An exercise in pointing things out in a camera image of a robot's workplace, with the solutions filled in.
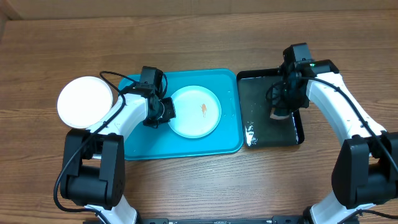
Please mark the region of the teal plastic tray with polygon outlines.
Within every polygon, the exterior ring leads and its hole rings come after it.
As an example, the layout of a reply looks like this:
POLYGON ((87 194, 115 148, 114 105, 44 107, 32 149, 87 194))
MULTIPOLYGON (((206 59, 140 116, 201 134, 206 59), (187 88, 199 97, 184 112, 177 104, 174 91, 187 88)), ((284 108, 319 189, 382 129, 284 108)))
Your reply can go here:
POLYGON ((157 129, 139 123, 124 143, 128 161, 209 156, 239 151, 244 142, 236 75, 228 69, 167 72, 166 97, 177 90, 198 85, 212 91, 221 103, 221 119, 210 134, 202 138, 185 138, 169 124, 157 129))

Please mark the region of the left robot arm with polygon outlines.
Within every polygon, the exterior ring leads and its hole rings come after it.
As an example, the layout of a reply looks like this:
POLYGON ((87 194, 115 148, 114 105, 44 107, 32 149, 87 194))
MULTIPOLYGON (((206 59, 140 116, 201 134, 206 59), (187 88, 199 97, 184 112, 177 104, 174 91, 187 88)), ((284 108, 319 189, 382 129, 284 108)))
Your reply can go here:
POLYGON ((124 196, 124 142, 138 124, 157 129, 176 117, 166 74, 143 67, 138 81, 118 91, 108 114, 65 138, 63 164, 53 201, 64 212, 92 212, 100 223, 139 223, 139 212, 124 196))

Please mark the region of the white plate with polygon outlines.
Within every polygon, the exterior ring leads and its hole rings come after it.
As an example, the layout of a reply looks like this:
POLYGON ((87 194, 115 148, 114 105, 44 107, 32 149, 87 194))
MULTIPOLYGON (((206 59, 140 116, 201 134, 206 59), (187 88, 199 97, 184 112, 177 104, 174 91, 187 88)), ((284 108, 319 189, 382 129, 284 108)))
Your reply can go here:
POLYGON ((68 83, 60 92, 57 112, 72 128, 85 129, 100 121, 113 106, 113 93, 100 78, 86 76, 68 83))

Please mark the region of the black plastic tray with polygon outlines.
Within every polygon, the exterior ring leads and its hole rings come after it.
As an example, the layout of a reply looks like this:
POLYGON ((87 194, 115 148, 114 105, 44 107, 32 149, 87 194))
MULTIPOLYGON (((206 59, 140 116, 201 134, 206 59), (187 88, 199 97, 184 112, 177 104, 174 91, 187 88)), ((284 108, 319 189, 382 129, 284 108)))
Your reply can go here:
POLYGON ((276 68, 237 74, 244 141, 249 148, 295 146, 305 140, 298 111, 287 119, 270 118, 271 107, 266 101, 266 92, 281 79, 276 68))

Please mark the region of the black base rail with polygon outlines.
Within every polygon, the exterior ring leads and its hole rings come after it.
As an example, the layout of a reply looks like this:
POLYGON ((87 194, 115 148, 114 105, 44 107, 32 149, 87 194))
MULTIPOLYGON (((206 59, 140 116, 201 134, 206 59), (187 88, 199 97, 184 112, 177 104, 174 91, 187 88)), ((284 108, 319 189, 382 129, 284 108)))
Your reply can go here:
POLYGON ((136 224, 311 224, 309 219, 302 216, 273 216, 272 218, 249 218, 249 219, 191 219, 191 220, 169 220, 167 218, 138 218, 136 224))

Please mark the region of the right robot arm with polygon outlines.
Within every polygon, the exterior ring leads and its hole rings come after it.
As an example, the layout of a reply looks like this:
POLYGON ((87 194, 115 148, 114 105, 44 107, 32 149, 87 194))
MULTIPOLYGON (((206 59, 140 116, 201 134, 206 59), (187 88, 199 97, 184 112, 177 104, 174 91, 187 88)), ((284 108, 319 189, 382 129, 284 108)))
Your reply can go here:
POLYGON ((272 119, 285 119, 315 104, 334 130, 341 150, 331 175, 332 191, 303 212, 300 223, 358 223, 372 207, 397 198, 397 133, 365 112, 331 60, 314 60, 306 43, 283 51, 281 81, 266 100, 272 119))

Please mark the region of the green scrubbing sponge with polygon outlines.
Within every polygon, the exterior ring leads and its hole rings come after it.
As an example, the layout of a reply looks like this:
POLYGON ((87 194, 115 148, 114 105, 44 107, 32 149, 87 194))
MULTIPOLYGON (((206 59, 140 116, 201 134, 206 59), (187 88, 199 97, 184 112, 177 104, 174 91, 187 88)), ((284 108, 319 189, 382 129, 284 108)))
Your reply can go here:
POLYGON ((270 118, 275 120, 283 120, 290 117, 290 111, 282 108, 271 108, 270 118))

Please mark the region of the light blue plate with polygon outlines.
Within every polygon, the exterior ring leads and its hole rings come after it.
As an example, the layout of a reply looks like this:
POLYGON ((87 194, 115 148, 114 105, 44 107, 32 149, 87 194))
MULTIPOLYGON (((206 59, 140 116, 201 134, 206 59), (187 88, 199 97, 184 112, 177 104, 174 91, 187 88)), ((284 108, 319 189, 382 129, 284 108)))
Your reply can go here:
POLYGON ((221 103, 212 91, 198 85, 185 86, 171 98, 176 117, 169 126, 176 134, 196 139, 216 129, 221 120, 221 103))

